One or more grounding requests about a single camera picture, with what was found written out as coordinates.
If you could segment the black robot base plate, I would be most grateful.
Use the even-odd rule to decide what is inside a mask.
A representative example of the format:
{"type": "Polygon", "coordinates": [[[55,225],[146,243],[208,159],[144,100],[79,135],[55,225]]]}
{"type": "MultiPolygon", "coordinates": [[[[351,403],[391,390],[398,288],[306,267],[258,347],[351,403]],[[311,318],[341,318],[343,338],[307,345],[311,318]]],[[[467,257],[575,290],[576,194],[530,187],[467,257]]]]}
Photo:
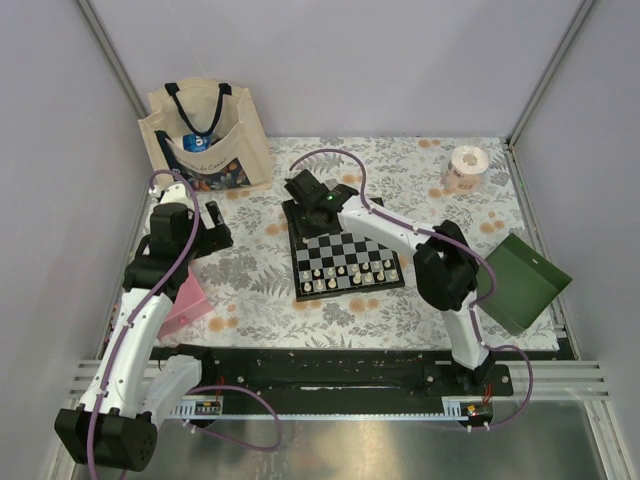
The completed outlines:
{"type": "Polygon", "coordinates": [[[419,415],[441,413],[445,397],[498,399],[514,393],[505,365],[478,374],[454,365],[446,351],[253,349],[180,344],[156,347],[160,367],[176,355],[201,360],[200,385],[219,387],[225,415],[263,414],[260,395],[286,415],[419,415]]]}

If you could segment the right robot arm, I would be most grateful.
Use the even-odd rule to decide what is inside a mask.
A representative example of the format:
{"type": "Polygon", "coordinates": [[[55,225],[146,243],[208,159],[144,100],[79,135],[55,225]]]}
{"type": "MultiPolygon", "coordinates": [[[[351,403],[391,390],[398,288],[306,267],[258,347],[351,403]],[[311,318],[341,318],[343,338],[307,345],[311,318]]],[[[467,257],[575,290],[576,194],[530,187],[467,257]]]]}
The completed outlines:
{"type": "Polygon", "coordinates": [[[284,184],[298,236],[350,233],[364,236],[411,261],[421,298],[439,310],[459,365],[455,383],[464,394],[486,389],[491,374],[485,366],[489,347],[481,338],[473,304],[477,299],[479,263],[458,225],[437,226],[412,221],[373,202],[347,185],[333,188],[304,170],[284,184]]]}

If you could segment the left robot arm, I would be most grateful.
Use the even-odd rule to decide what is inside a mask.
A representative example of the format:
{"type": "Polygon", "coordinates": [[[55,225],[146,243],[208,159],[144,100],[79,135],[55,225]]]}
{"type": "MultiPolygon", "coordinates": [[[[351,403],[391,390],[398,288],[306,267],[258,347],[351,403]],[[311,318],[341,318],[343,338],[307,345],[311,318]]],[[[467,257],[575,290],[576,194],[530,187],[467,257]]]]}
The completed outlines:
{"type": "Polygon", "coordinates": [[[205,395],[216,386],[215,368],[200,355],[173,355],[145,383],[157,335],[192,260],[232,246],[216,202],[204,217],[180,202],[161,203],[150,215],[150,231],[126,267],[118,320],[90,386],[73,409],[61,409],[54,430],[71,458],[91,470],[143,471],[158,432],[190,390],[205,395]]]}

